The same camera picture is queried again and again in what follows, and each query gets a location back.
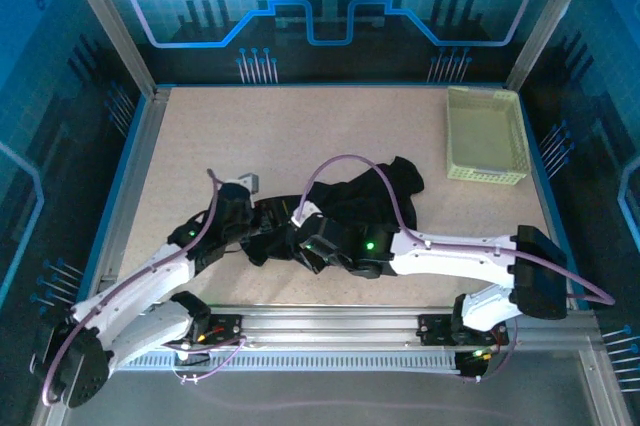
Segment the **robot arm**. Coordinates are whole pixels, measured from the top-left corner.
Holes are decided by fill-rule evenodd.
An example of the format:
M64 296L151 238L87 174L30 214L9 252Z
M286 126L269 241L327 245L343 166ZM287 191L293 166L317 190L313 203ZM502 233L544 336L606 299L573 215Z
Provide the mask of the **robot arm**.
M486 289L457 298L453 324L489 331L520 314L539 319L567 315L566 277L509 252L532 253L566 267L566 255L544 234L520 226L512 236L464 238L436 236L385 225L345 226L322 216L305 203L291 221L309 269L337 265L351 274L374 279L380 275L441 274L492 283Z
M129 276L70 311L54 309L43 317L30 371L44 383L45 404L80 406L121 364L160 345L195 342L207 333L210 309L191 293L174 294L157 307L154 303L220 259L228 244L251 233L251 195L257 186L255 175L225 182L217 190L212 218L208 211L195 215Z
M69 407L80 406L120 365L162 345L188 349L222 341L211 331L209 307L191 293L174 294L155 304L220 259L229 244L255 234L265 221L289 222L281 211L266 207L282 201L254 205L255 192L254 175L224 183L213 218L206 211L195 215L131 275L74 305L70 312L54 311L43 318L30 369L45 384L45 404L63 401ZM339 224L309 202L299 217L294 212L290 223L297 258L315 273L339 266L369 279L430 273L492 283L456 299L447 333L458 338L455 344L519 314L543 319L566 316L566 278L505 254L522 251L564 266L562 251L535 228L521 226L516 235L495 238L434 236L390 225ZM200 240L193 245L196 237Z

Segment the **mesh basket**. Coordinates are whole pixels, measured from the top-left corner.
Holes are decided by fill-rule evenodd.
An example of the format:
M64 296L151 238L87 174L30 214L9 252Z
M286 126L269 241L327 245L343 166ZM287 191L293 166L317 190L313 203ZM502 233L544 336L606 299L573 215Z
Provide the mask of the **mesh basket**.
M450 87L447 124L450 179L514 185L531 172L517 93Z

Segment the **beige table surface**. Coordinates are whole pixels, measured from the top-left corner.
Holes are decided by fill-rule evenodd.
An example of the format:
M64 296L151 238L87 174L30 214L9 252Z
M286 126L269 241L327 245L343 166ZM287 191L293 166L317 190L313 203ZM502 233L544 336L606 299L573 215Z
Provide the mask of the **beige table surface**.
M206 168L223 180L258 174L259 199L301 194L318 165L343 153L375 162L398 155L416 164L425 182L424 192L413 196L420 231L485 236L530 224L546 232L531 177L515 187L447 179L445 112L444 88L173 89L120 277L207 206ZM365 169L342 162L319 179L345 181ZM186 288L212 304L450 306L457 295L484 286L440 275L366 280L339 268L316 276L284 261L258 268L240 252L209 266Z

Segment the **cable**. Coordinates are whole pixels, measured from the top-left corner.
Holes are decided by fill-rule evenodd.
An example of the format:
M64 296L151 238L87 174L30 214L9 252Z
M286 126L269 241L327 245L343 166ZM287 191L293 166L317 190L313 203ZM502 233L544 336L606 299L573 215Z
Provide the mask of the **cable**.
M364 158L362 156L359 156L357 154L341 154L339 156L335 156L327 161L325 161L324 163L322 163L318 169L316 169L314 171L314 173L311 175L311 178L309 178L309 181L307 182L307 185L305 186L305 190L304 193L302 194L302 197L300 199L300 205L298 206L298 212L296 214L296 220L298 221L298 223L300 223L300 219L302 217L302 207L304 205L304 202L307 199L307 195L309 194L309 191L311 190L311 187L313 186L313 183L315 181L315 179L318 177L318 175L330 164L335 163L337 161L341 161L343 159L354 159L357 161L360 161L362 163L365 163L366 165L368 165L369 167L371 167L376 173L378 173L378 176L380 176L380 179L382 179L382 182L384 183L385 187L387 188L387 191L389 193L389 198L391 199L391 205L393 206L393 212L395 213L396 216L396 220L398 222L398 226L400 226L400 229L406 234L408 235L411 239L413 239L414 241L418 242L418 243L424 243L424 239L419 238L418 236L416 236L413 231L411 231L409 228L407 228L406 224L404 223L404 220L402 219L402 215L400 214L400 207L398 206L398 199L396 197L395 192L393 191L393 186L391 186L391 182L389 181L389 179L386 177L386 175L382 172L382 170L372 161L370 161L367 158ZM470 251L470 252L474 252L474 253L482 253L484 254L486 247L485 246L475 246L475 245L470 245L470 244L456 244L456 243L436 243L436 242L431 242L430 244L430 249L431 250L437 250L437 251L450 251L450 250L454 250L456 252L459 252L460 250L466 250L466 251ZM518 251L516 249L511 249L511 248L500 248L500 252L504 253L504 254L508 254L510 256L516 257L516 258L520 258L520 259L524 259L526 261L531 261L533 263L536 263L540 266L543 266L545 268L548 268L566 278L571 279L572 281L580 284L581 286L583 286L586 289L591 290L593 293L596 294L596 296L592 296L592 295L586 295L586 296L574 296L574 295L568 295L568 297L570 298L577 298L577 299L584 299L586 301L592 301L594 303L602 303L602 304L606 304L608 306L613 306L615 304L615 299L613 299L613 297L606 293L604 290L600 289L599 287L597 287L595 284L591 283L590 281L587 281L586 279L578 276L575 273L572 273L571 271L568 271L567 269L563 268L562 266L559 266L555 263L552 263L551 261L547 261L546 259L540 258L538 256L535 256L533 254L529 254L529 253L525 253L523 251Z
M496 332L492 329L491 330L491 335L495 338L496 340L496 345L498 346L498 350L496 351L496 354L500 354L500 339L502 338L502 335L498 335L496 334Z
M204 235L207 233L213 221L213 217L216 213L216 205L218 203L218 183L219 183L218 178L216 178L216 175L213 173L211 169L207 169L207 173L209 174L209 177L211 178L211 182L213 184L213 197L211 199L211 205L209 206L209 216L207 217L207 220L202 226L200 233L198 233L198 235L195 238L193 238L193 241L187 244L180 251L176 251L175 253L170 254L166 258L160 259L155 263L150 264L146 268L141 269L134 275L124 280L122 283L118 284L111 292L109 292L109 294L107 294L102 299L102 301L100 301L96 306L94 306L91 309L91 311L89 311L89 313L84 318L82 318L82 320L78 322L76 327L71 331L71 333L69 333L69 336L67 336L67 338L63 341L62 345L56 352L55 356L53 357L53 360L51 361L51 366L49 366L49 370L47 371L47 375L45 376L44 384L42 386L42 394L41 394L42 402L44 403L45 406L51 406L53 404L49 398L49 393L51 390L51 385L53 384L53 378L55 377L55 374L58 368L60 367L62 358L71 347L73 340L76 338L76 336L78 336L78 334L80 334L80 331L82 331L82 329L87 325L87 323L91 321L91 319L93 319L95 316L100 314L100 311L102 310L102 308L104 308L107 304L109 304L109 302L115 296L117 296L123 289L125 289L130 284L137 281L138 279L142 278L147 273L154 271L157 268L165 264L168 264L171 261L175 260L176 258L186 254L191 249L193 249L198 244L198 242L204 237Z
M213 351L214 349L219 349L223 346L229 346L230 344L237 343L242 338L244 338L244 336L236 336L235 338L225 339L224 341L220 341L219 343L216 343L216 344L203 346L202 348L182 349L180 346L176 346L175 344L168 344L168 343L165 343L163 346L165 348L172 349L173 351L177 351L178 353L202 354L202 353L208 353L209 351Z
M240 344L238 345L238 347L227 357L227 359L225 359L222 363L220 363L220 365L216 366L215 368L213 368L211 371L207 373L201 374L199 376L194 376L193 378L188 378L186 374L184 376L180 376L178 372L175 370L175 368L172 368L171 371L173 371L173 374L175 374L182 383L184 383L185 381L188 381L190 383L197 383L200 380L210 378L214 374L217 374L220 371L222 371L222 369L224 369L224 367L227 366L227 364L229 364L231 361L233 361L233 358L235 358L238 355L238 353L240 353L240 350L242 349L244 344L247 342L247 338L245 338L244 336L241 336L240 338L233 338L233 342L238 341L238 339L240 339ZM205 348L205 349L207 349L208 351L211 351L212 349L217 349L220 346L222 346L222 343L217 344L211 348Z
M509 361L511 361L511 358L513 357L513 353L516 350L517 344L518 344L518 320L516 318L513 318L513 338L511 338L511 344L509 345L509 350L507 351L507 354L502 359L502 361L500 361L500 364L498 364L496 369L491 371L489 374L485 374L484 376L481 376L480 379L478 380L478 383L484 383L488 379L491 379L497 376L498 374L500 374L500 372L507 367L507 364L509 364Z

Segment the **glass panel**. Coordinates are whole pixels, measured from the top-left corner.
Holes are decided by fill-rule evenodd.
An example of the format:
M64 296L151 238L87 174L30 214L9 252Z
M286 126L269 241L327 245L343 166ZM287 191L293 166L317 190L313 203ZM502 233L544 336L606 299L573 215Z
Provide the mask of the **glass panel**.
M523 90L578 268L617 300L604 332L640 327L639 5L574 0Z
M504 81L546 0L114 0L160 83Z
M75 298L139 92L85 0L0 12L0 423L23 425L33 325Z

